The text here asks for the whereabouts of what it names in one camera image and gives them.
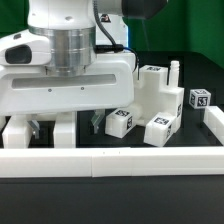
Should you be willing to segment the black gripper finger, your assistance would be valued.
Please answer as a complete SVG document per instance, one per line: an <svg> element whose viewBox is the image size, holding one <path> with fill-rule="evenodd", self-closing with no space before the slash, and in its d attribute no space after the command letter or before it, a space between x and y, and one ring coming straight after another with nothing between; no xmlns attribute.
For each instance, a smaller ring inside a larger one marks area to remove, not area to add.
<svg viewBox="0 0 224 224"><path fill-rule="evenodd" d="M36 139L40 137L40 125L37 120L29 120L28 124L32 128L33 135L35 136Z"/></svg>
<svg viewBox="0 0 224 224"><path fill-rule="evenodd" d="M94 134L98 133L99 125L100 125L101 121L103 120L104 116L105 116L105 110L104 109L94 111L94 115L91 118L91 124L93 126L93 133Z"/></svg>

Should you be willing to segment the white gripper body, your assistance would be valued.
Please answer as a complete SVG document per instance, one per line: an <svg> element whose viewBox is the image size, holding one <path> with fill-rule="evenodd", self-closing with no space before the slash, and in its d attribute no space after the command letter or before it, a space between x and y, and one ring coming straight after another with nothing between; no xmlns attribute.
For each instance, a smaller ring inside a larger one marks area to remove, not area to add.
<svg viewBox="0 0 224 224"><path fill-rule="evenodd" d="M0 66L0 116L125 107L134 100L132 53L107 53L80 76L48 76L42 66Z"/></svg>

